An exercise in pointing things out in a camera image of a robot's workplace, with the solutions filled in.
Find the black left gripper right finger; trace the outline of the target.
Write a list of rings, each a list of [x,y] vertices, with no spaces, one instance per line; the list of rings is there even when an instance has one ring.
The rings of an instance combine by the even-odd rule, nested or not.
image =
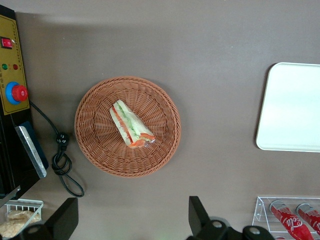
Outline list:
[[[209,216],[198,196],[188,200],[188,222],[191,235],[187,240],[233,240],[229,222],[221,217]]]

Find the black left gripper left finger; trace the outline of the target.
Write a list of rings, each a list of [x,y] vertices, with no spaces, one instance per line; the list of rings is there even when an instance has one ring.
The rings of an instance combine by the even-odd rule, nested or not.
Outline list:
[[[15,240],[68,240],[79,223],[79,204],[70,197],[44,223],[33,223],[14,237]]]

